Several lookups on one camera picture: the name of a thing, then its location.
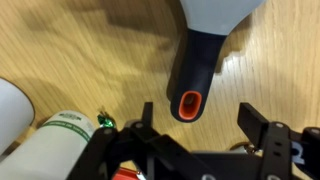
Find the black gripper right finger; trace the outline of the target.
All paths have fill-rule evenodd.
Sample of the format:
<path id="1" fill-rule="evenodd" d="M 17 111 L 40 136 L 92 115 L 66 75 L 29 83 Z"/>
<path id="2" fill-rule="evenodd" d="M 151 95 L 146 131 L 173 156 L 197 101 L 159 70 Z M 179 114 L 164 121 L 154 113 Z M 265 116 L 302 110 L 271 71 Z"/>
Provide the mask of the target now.
<path id="1" fill-rule="evenodd" d="M 292 165 L 313 180 L 320 180 L 320 128 L 301 133 L 279 121 L 269 121 L 251 104 L 239 105 L 237 124 L 256 149 L 262 151 L 263 180 L 294 180 Z"/>

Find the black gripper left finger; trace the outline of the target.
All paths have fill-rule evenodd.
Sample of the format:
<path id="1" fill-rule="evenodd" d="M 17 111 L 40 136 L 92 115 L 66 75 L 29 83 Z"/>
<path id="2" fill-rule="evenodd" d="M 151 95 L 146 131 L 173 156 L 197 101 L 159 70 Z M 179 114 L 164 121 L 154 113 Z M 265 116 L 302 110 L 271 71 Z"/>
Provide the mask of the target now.
<path id="1" fill-rule="evenodd" d="M 152 127 L 153 104 L 122 130 L 95 131 L 66 180 L 112 180 L 123 162 L 133 162 L 146 180 L 217 180 L 212 168 Z"/>

